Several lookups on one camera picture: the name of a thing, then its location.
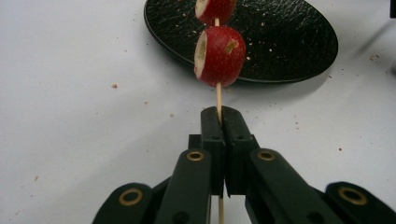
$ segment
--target red fruit skin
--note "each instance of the red fruit skin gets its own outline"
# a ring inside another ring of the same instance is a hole
[[[233,15],[235,6],[236,0],[207,0],[204,13],[197,18],[201,22],[212,26],[215,25],[215,18],[218,18],[219,25],[224,25]]]
[[[229,86],[238,78],[245,61],[244,39],[226,26],[211,26],[204,32],[207,35],[205,64],[202,74],[197,77],[209,86],[215,87],[217,83]]]

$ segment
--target skewer stick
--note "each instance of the skewer stick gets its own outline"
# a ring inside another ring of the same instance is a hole
[[[220,26],[219,18],[215,18],[215,26]],[[221,125],[221,83],[220,82],[216,84],[216,98],[217,98],[216,108],[218,110],[219,122]],[[224,224],[224,200],[222,195],[219,196],[219,224]]]

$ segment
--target white surface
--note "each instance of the white surface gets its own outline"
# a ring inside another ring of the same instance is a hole
[[[223,103],[311,186],[351,182],[396,209],[389,1],[309,2],[338,35],[333,66],[296,84],[236,83]],[[200,132],[215,93],[151,37],[144,4],[0,3],[0,223],[91,223],[112,190],[172,174]],[[242,198],[225,205],[226,223],[249,223]]]

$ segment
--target black plate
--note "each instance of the black plate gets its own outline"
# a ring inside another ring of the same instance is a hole
[[[195,18],[195,2],[148,0],[145,5],[148,30],[163,47],[190,65],[196,41],[206,28]],[[238,0],[226,25],[237,30],[247,45],[239,80],[302,81],[324,72],[337,56],[334,29],[304,0]]]

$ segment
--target red fruit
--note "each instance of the red fruit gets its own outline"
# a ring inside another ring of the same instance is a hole
[[[236,0],[197,0],[195,16],[208,25],[215,24],[215,18],[223,25],[231,18]]]
[[[245,61],[246,46],[242,36],[226,26],[211,26],[198,39],[194,54],[194,72],[209,86],[231,85]]]

